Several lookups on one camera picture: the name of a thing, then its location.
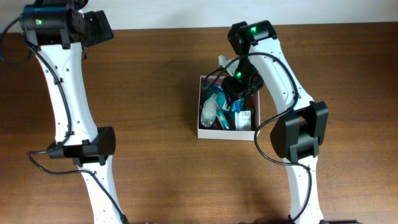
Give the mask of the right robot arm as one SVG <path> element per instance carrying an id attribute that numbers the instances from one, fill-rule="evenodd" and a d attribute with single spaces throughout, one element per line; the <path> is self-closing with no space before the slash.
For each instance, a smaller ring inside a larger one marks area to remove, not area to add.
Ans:
<path id="1" fill-rule="evenodd" d="M 290 68 L 278 35 L 269 21 L 254 24 L 239 22 L 228 32 L 237 57 L 223 66 L 222 88 L 228 104 L 253 95 L 266 86 L 277 115 L 262 122 L 254 132 L 270 122 L 272 148 L 280 158 L 268 161 L 284 166 L 290 188 L 290 223 L 324 223 L 318 201 L 316 168 L 328 120 L 325 102 L 316 102 L 302 87 Z"/>

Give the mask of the white cardboard box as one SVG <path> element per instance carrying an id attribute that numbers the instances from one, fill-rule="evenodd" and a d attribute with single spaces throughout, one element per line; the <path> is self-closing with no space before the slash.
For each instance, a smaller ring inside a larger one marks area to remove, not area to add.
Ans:
<path id="1" fill-rule="evenodd" d="M 204 91 L 201 89 L 202 84 L 205 83 L 205 76 L 200 77 L 199 83 L 199 100 L 198 100 L 198 112 L 197 112 L 197 136 L 198 139 L 224 139 L 224 140 L 242 140 L 242 141 L 253 141 L 254 132 L 260 125 L 260 99 L 259 91 L 255 92 L 245 102 L 245 107 L 253 109 L 254 112 L 251 115 L 251 127 L 249 131 L 235 131 L 235 130 L 223 130 L 220 122 L 216 119 L 215 124 L 211 128 L 204 128 L 201 125 L 201 111 L 203 107 L 203 100 L 205 97 Z"/>

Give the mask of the teal mouthwash bottle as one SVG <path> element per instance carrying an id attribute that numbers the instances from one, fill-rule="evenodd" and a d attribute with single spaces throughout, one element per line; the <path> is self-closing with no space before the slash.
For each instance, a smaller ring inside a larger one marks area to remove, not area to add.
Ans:
<path id="1" fill-rule="evenodd" d="M 218 95 L 216 102 L 218 103 L 220 109 L 222 110 L 223 113 L 226 113 L 228 116 L 234 116 L 234 113 L 236 112 L 236 105 L 235 105 L 236 102 L 240 102 L 241 111 L 243 110 L 244 108 L 243 98 L 239 99 L 232 105 L 228 105 L 224 92 L 219 90 L 207 90 L 205 93 L 204 101 L 206 101 L 214 93 Z"/>

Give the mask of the green toothpaste tube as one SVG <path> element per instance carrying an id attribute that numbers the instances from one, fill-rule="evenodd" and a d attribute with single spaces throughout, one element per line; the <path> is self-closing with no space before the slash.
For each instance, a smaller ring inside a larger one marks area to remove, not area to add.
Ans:
<path id="1" fill-rule="evenodd" d="M 224 113 L 222 112 L 222 110 L 220 109 L 220 107 L 217 103 L 216 103 L 216 115 L 217 115 L 218 121 L 220 122 L 222 129 L 225 131 L 230 131 L 231 127 L 228 123 L 228 120 L 226 119 Z"/>

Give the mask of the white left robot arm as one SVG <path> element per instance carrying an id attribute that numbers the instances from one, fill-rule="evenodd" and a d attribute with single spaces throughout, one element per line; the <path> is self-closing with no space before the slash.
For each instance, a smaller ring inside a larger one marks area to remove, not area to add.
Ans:
<path id="1" fill-rule="evenodd" d="M 22 39 L 45 75 L 55 118 L 55 140 L 43 151 L 71 159 L 82 175 L 95 223 L 127 223 L 118 202 L 112 161 L 116 135 L 97 127 L 90 113 L 82 74 L 86 48 L 113 39 L 104 11 L 83 12 L 87 1 L 35 1 L 24 7 Z"/>

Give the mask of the blue disposable razor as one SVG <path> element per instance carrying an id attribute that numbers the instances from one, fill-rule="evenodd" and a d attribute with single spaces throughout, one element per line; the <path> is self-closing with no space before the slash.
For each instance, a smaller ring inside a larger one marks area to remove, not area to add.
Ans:
<path id="1" fill-rule="evenodd" d="M 241 106 L 240 106 L 240 102 L 236 102 L 236 112 L 239 114 L 241 112 Z"/>

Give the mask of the blue white toothbrush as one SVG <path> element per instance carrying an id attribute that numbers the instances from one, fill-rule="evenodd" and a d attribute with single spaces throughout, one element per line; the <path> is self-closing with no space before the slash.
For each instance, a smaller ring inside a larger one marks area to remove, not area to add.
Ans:
<path id="1" fill-rule="evenodd" d="M 201 85 L 201 89 L 202 89 L 203 91 L 206 91 L 206 90 L 219 90 L 219 91 L 222 91 L 222 90 L 223 90 L 223 88 L 222 88 L 221 85 L 211 84 L 211 83 L 204 83 L 204 84 L 202 84 L 202 85 Z"/>

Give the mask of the clear spray bottle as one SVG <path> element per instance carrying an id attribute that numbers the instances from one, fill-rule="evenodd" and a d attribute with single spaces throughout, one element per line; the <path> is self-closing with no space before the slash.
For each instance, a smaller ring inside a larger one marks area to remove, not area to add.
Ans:
<path id="1" fill-rule="evenodd" d="M 205 128 L 210 128 L 216 119 L 217 94 L 212 94 L 203 104 L 200 122 Z"/>

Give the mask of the green white soap box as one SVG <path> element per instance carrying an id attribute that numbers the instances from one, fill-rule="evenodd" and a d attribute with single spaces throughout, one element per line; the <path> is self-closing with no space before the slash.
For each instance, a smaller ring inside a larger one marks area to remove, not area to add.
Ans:
<path id="1" fill-rule="evenodd" d="M 251 131 L 251 111 L 235 112 L 234 123 L 237 131 Z"/>

